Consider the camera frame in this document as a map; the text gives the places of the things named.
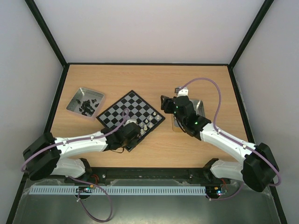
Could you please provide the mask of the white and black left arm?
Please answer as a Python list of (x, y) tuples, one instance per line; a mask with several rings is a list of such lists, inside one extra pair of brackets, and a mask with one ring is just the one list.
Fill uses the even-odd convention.
[(85, 159), (74, 160), (73, 156), (125, 148), (136, 143), (140, 135), (140, 127), (129, 121), (115, 129), (104, 128), (90, 135), (72, 138), (55, 138), (52, 133), (44, 133), (23, 151), (21, 171), (33, 181), (50, 175), (78, 178), (87, 172), (89, 164)]

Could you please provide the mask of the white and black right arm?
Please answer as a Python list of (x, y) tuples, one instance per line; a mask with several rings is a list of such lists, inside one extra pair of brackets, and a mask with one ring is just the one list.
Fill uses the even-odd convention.
[(243, 181), (256, 192), (263, 192), (278, 177), (279, 168), (270, 147), (245, 142), (218, 128), (204, 116), (198, 115), (188, 96), (161, 96), (161, 109), (172, 114), (183, 131), (198, 140), (210, 143), (231, 155), (236, 162), (216, 161), (205, 169), (204, 178), (213, 183), (219, 178)]

